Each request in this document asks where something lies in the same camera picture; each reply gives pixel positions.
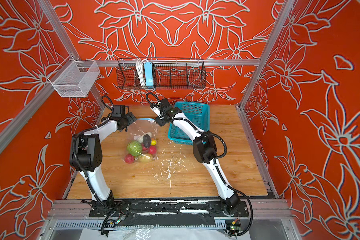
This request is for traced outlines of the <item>dark avocado toy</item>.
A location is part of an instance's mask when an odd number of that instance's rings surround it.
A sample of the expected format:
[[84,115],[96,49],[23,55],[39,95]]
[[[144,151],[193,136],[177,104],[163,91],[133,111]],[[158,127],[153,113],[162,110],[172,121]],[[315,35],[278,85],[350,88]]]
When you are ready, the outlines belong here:
[[149,136],[144,136],[143,145],[149,148],[151,146],[151,141],[152,139]]

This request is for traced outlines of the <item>green cabbage toy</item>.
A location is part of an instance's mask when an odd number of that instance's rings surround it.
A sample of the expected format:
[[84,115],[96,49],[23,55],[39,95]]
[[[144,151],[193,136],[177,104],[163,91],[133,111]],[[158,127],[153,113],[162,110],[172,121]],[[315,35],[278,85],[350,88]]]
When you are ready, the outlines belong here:
[[143,146],[138,141],[130,141],[127,144],[127,151],[130,155],[138,157],[143,152]]

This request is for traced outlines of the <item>clear zip top bag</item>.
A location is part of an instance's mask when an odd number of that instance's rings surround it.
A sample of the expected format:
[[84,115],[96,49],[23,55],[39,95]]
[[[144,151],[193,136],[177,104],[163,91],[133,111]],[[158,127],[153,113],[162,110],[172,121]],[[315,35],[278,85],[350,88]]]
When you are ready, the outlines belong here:
[[150,163],[157,159],[159,125],[153,119],[137,119],[128,127],[124,162]]

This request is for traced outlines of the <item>red apple toy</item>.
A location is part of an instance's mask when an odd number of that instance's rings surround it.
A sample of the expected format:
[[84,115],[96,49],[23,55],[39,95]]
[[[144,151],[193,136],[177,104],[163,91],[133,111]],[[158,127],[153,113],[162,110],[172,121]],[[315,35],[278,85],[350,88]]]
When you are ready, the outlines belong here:
[[135,157],[131,154],[127,154],[125,157],[124,157],[124,162],[127,163],[127,164],[133,164],[135,162]]

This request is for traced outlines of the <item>yellow mango toy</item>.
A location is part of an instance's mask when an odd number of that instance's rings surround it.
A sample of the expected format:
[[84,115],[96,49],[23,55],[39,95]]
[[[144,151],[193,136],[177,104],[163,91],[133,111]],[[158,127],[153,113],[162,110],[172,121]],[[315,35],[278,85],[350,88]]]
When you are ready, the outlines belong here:
[[138,157],[138,161],[140,163],[149,163],[149,162],[152,162],[153,160],[154,160],[154,156],[149,153],[141,154]]

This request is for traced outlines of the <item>white radish toy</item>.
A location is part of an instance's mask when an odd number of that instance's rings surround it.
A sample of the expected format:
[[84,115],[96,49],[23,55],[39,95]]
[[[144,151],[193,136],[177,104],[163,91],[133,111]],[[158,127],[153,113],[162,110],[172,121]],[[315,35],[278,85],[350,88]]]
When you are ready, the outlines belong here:
[[145,133],[145,134],[139,136],[139,137],[137,138],[137,141],[138,141],[139,143],[143,143],[143,141],[144,141],[144,136],[149,136],[149,137],[151,138],[151,137],[152,137],[152,133]]

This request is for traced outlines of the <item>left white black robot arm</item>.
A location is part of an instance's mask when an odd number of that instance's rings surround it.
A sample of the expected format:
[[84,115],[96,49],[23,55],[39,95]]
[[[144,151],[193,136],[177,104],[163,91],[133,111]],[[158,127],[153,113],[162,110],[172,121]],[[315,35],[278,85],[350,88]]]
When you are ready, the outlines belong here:
[[101,142],[109,135],[119,131],[127,131],[128,126],[137,118],[129,106],[115,105],[108,96],[102,96],[101,102],[110,113],[101,122],[72,137],[70,165],[82,175],[91,193],[92,205],[110,211],[119,210],[124,201],[115,202],[112,190],[108,187],[101,165],[103,152]]

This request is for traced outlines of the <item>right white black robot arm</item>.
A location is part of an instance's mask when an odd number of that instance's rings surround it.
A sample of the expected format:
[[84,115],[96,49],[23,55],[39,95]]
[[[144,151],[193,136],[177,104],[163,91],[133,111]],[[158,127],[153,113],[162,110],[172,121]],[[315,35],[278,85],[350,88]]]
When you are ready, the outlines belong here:
[[159,126],[173,124],[180,128],[193,142],[193,154],[195,159],[203,164],[208,170],[213,182],[218,190],[223,213],[227,216],[234,216],[238,213],[239,206],[242,204],[241,198],[244,198],[249,208],[249,222],[244,230],[231,227],[225,230],[230,237],[243,236],[249,232],[254,218],[253,205],[249,197],[243,192],[233,188],[225,176],[219,160],[226,156],[228,147],[225,141],[217,134],[211,131],[204,131],[197,127],[179,108],[174,108],[167,99],[160,100],[154,93],[147,93],[146,100],[151,110],[157,115],[155,122]]

